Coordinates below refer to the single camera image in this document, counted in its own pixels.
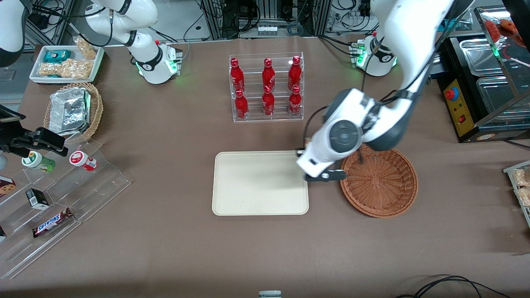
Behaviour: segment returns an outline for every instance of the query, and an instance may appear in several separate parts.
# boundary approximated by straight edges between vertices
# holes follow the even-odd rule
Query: aluminum foil
[[[89,127],[90,94],[85,88],[74,87],[59,90],[53,93],[50,99],[49,129],[52,132],[64,136],[82,133]]]

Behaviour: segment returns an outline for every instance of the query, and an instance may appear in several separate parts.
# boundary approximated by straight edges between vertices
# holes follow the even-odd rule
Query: red button
[[[453,89],[449,89],[445,92],[445,98],[453,99],[453,97],[455,97],[455,91]]]

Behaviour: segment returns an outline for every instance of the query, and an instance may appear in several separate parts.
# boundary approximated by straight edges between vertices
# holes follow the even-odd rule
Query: table
[[[219,217],[211,211],[215,156],[293,150],[305,123],[233,123],[228,56],[303,51],[306,120],[340,90],[360,87],[361,72],[317,38],[194,43],[182,75],[162,85],[138,75],[126,48],[106,51],[94,139],[132,184],[13,280],[0,281],[3,296],[257,297],[279,289],[284,297],[394,297],[432,275],[459,274],[528,297],[530,234],[502,172],[528,154],[504,142],[458,144],[436,84],[426,87],[397,147],[419,177],[405,214],[371,218],[338,183],[312,183],[305,215]],[[398,65],[367,77],[365,91],[381,98],[400,79]],[[42,125],[57,89],[28,84],[25,127]],[[20,159],[9,159],[10,171],[19,170]],[[475,297],[468,285],[438,287],[433,292]]]

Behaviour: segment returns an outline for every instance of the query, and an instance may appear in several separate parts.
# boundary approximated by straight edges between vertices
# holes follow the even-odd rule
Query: coca-cola bottle
[[[263,73],[261,74],[261,77],[263,78],[263,86],[270,86],[271,90],[274,92],[275,73],[274,69],[272,69],[272,60],[270,58],[265,58],[263,64],[265,65]]]
[[[247,120],[249,118],[249,103],[243,96],[241,88],[235,91],[235,110],[239,119]]]
[[[300,83],[301,77],[302,68],[300,67],[300,56],[294,56],[293,64],[289,69],[289,82],[287,83],[287,87],[289,88],[289,90],[293,90],[293,86],[298,85]]]
[[[300,114],[300,105],[302,104],[302,96],[300,95],[300,86],[293,86],[293,93],[289,96],[289,107],[287,113],[291,117]]]
[[[263,101],[263,114],[265,116],[274,115],[274,95],[272,95],[272,90],[270,86],[263,86],[263,96],[261,97]]]
[[[239,67],[239,61],[237,58],[230,59],[230,78],[232,79],[232,84],[234,89],[241,89],[245,91],[245,78],[243,76],[243,70]]]

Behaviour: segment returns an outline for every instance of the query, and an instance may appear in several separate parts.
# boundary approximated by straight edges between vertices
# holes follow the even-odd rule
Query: woven basket
[[[90,93],[90,127],[83,133],[83,137],[88,140],[98,129],[101,115],[103,114],[103,102],[101,101],[101,95],[98,90],[91,83],[72,83],[62,87],[61,90],[73,87],[85,87]],[[46,128],[50,126],[50,110],[51,101],[44,115],[44,127]]]
[[[373,217],[393,217],[407,211],[418,194],[418,177],[398,150],[374,151],[363,145],[347,157],[340,181],[344,195],[359,211]]]

